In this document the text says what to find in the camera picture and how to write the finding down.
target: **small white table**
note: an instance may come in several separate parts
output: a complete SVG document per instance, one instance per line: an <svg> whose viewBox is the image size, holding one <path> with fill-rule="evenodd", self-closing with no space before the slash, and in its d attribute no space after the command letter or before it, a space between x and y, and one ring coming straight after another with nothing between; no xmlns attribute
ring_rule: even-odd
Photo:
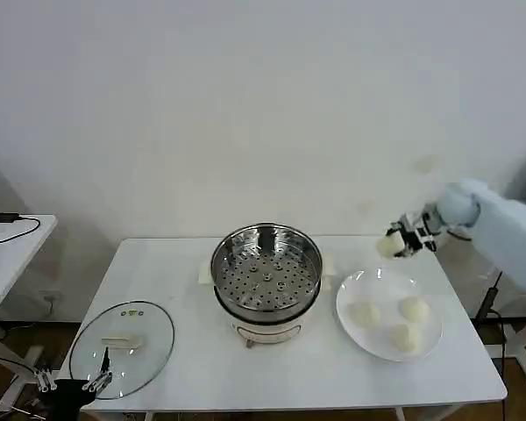
<svg viewBox="0 0 526 421"><path fill-rule="evenodd" d="M142 390L96 400L85 410L107 412L317 410L452 405L498 401L507 390L437 259L420 253L404 271L435 296L444 336L429 356L412 363L381 360L342 330L334 299L343 279L380 263L375 237L315 237L338 275L316 300L300 334L272 346L245 347L231 329L200 265L219 239L127 239L103 279L82 327L112 305L146 300L174 321L169 362ZM69 377L68 358L60 377Z"/></svg>
<svg viewBox="0 0 526 421"><path fill-rule="evenodd" d="M57 219L54 215L23 216L36 218L41 222L41 225L39 229L30 234L0 244L0 303L57 224ZM36 222L31 220L16 221L12 224L0 224L0 239L6 239L21 232L26 232L35 225ZM32 366L35 361L37 361L42 350L42 346L32 346L27 352L27 355L21 358L0 342L0 357L14 360L28 366ZM10 385L8 390L6 390L0 403L0 410L10 410L9 405L17 400L22 388L26 383L34 382L34 379L32 379L31 374L28 373L26 369L20 366L4 361L0 361L0 364L18 375L16 380Z"/></svg>

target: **stainless steel pot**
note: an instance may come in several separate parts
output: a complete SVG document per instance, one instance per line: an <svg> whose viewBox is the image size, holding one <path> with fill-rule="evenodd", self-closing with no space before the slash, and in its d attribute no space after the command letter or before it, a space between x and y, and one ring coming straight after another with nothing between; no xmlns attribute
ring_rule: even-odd
<svg viewBox="0 0 526 421"><path fill-rule="evenodd" d="M278 325L301 316L316 300L322 256L303 232L262 223L231 233L212 254L218 301L232 316Z"/></svg>

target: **robotic hand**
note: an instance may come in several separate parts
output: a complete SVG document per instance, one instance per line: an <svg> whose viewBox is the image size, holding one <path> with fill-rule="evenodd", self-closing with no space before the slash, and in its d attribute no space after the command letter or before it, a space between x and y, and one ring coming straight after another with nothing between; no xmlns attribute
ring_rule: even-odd
<svg viewBox="0 0 526 421"><path fill-rule="evenodd" d="M378 251L388 258L409 257L423 247L434 252L434 238L456 227L467 229L475 249L526 289L526 205L477 180L451 183L435 203L404 214L378 242Z"/></svg>
<svg viewBox="0 0 526 421"><path fill-rule="evenodd" d="M113 374L109 370L109 350L105 348L99 376L91 381L60 379L54 380L50 371L37 373L39 400L44 403L49 414L47 421L76 421L80 408L94 402L109 384Z"/></svg>

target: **wooden floor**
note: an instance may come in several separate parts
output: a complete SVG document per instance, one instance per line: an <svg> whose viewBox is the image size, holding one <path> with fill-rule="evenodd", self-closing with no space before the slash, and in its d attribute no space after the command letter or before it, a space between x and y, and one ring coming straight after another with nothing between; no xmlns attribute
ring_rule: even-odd
<svg viewBox="0 0 526 421"><path fill-rule="evenodd" d="M4 343L20 354L25 354L32 344L45 346L42 361L53 368L59 368L76 334L77 327L65 325L40 325L26 329L10 331ZM496 327L484 326L481 337L486 344L498 343L500 334ZM449 364L459 364L459 360L448 361ZM506 419L508 421L526 421L526 378L514 360L506 360L505 380L508 387L506 401ZM0 366L0 396L7 389L11 381L11 374ZM19 403L23 403L32 396L34 388L27 387ZM421 408L407 408L406 419L418 419ZM14 421L28 419L23 414L10 418ZM81 416L81 420L91 418ZM246 420L246 421L297 421L297 420L334 420L334 421L394 421L395 413L392 410L339 410L339 411L295 411L295 412L255 412L255 413L182 413L182 414L157 414L156 421L211 421L211 420ZM446 418L448 421L493 421L501 420L501 404L485 403L469 405L455 414Z"/></svg>

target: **pot handle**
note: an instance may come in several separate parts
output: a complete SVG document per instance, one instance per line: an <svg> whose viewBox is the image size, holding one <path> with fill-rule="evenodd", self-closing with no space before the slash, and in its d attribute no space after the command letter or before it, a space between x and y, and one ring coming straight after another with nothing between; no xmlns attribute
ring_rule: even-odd
<svg viewBox="0 0 526 421"><path fill-rule="evenodd" d="M210 260L204 261L199 267L199 283L201 285L212 284L212 275L210 274Z"/></svg>
<svg viewBox="0 0 526 421"><path fill-rule="evenodd" d="M331 277L337 274L335 261L331 254L322 254L322 288L329 291L331 289Z"/></svg>

